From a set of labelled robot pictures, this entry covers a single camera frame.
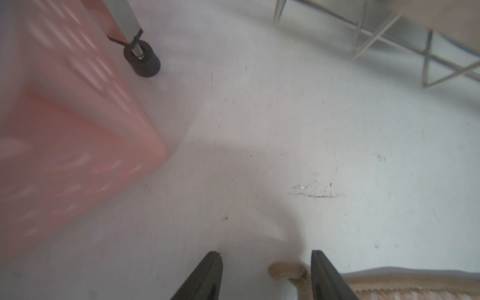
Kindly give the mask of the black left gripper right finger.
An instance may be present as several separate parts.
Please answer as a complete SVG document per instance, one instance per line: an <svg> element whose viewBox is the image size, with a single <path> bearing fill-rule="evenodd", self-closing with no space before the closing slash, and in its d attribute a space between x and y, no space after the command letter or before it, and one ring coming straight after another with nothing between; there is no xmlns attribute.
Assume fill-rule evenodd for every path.
<svg viewBox="0 0 480 300"><path fill-rule="evenodd" d="M320 250L311 253L311 282L314 300L359 300Z"/></svg>

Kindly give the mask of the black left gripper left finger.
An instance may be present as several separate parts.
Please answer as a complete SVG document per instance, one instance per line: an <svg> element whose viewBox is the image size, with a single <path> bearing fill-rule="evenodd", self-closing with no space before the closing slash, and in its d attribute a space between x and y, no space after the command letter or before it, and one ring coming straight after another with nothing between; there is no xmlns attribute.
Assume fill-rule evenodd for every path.
<svg viewBox="0 0 480 300"><path fill-rule="evenodd" d="M171 300L218 300L222 278L221 254L210 251L182 283Z"/></svg>

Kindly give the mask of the striped brown dishcloth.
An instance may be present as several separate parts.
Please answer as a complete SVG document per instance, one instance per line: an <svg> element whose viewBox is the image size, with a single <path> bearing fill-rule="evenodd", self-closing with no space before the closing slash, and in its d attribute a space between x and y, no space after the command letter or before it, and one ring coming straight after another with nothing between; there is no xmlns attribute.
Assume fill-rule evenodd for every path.
<svg viewBox="0 0 480 300"><path fill-rule="evenodd" d="M267 272L275 280L288 280L300 300L314 298L310 270L302 263L278 261ZM421 274L412 270L380 274L346 275L346 283L360 300L478 300L480 281L460 276Z"/></svg>

